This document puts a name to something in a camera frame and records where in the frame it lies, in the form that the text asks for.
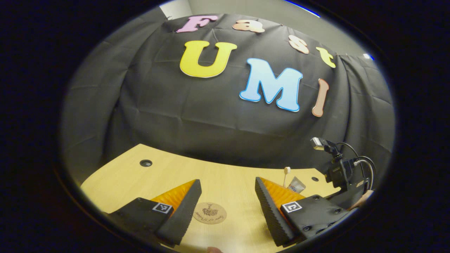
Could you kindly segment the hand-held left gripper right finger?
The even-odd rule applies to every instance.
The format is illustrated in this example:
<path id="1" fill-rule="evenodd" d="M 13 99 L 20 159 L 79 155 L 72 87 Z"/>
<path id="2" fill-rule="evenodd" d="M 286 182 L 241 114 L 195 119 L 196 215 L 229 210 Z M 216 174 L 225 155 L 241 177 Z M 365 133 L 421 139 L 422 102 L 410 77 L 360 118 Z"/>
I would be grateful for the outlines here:
<path id="1" fill-rule="evenodd" d="M 263 177 L 256 177 L 255 191 L 276 246 L 314 237 L 350 213 L 317 194 L 304 197 Z"/>

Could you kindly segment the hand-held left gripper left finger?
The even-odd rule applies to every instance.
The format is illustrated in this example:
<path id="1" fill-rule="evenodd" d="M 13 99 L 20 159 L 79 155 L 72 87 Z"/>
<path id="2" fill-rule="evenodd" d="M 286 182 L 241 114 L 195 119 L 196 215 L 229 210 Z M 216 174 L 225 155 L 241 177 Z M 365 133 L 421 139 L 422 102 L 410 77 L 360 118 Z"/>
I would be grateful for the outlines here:
<path id="1" fill-rule="evenodd" d="M 199 179 L 179 185 L 151 200 L 137 197 L 106 216 L 139 240 L 180 245 L 201 196 Z"/>

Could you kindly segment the round wooden coaster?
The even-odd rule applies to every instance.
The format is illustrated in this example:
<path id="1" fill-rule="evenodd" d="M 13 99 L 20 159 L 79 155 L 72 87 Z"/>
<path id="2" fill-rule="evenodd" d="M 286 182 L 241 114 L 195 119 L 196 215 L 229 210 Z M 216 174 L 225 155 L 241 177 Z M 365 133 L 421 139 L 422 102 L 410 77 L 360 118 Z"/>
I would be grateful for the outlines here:
<path id="1" fill-rule="evenodd" d="M 197 203 L 193 218 L 204 224 L 222 223 L 227 218 L 227 212 L 221 205 L 211 202 Z"/>

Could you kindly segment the white toothpaste tube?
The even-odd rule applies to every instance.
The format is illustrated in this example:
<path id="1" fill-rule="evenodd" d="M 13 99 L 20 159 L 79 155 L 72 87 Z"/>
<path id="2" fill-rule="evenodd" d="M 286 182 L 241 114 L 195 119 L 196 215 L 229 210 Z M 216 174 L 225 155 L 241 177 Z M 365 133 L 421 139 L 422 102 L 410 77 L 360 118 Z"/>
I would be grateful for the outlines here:
<path id="1" fill-rule="evenodd" d="M 294 176 L 287 188 L 293 192 L 301 193 L 306 189 L 306 185 L 299 178 Z"/>

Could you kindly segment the light wooden desktop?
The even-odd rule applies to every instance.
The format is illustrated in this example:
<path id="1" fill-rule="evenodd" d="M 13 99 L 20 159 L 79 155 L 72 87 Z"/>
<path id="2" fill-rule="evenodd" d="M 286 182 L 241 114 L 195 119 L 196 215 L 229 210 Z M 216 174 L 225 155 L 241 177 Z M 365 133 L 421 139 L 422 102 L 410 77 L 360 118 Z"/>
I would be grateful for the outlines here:
<path id="1" fill-rule="evenodd" d="M 208 225 L 191 219 L 180 245 L 170 248 L 154 243 L 167 253 L 206 253 L 216 247 L 223 253 L 276 253 L 255 192 L 256 177 L 283 184 L 283 169 L 248 168 L 195 160 L 139 144 L 95 171 L 82 184 L 84 194 L 103 212 L 111 213 L 143 197 L 151 200 L 164 192 L 199 179 L 199 203 L 216 203 L 227 217 Z"/>

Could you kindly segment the black backdrop cloth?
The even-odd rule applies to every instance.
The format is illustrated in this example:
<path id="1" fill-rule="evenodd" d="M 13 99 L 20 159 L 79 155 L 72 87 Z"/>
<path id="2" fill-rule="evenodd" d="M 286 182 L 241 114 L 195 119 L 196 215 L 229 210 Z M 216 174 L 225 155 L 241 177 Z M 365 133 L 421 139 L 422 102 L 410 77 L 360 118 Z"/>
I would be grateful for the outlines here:
<path id="1" fill-rule="evenodd" d="M 362 56 L 335 52 L 302 31 L 220 13 L 178 32 L 151 10 L 104 38 L 72 78 L 60 150 L 74 180 L 137 144 L 199 160 L 259 168 L 317 168 L 321 137 L 350 144 L 388 167 L 395 110 L 383 73 Z"/>

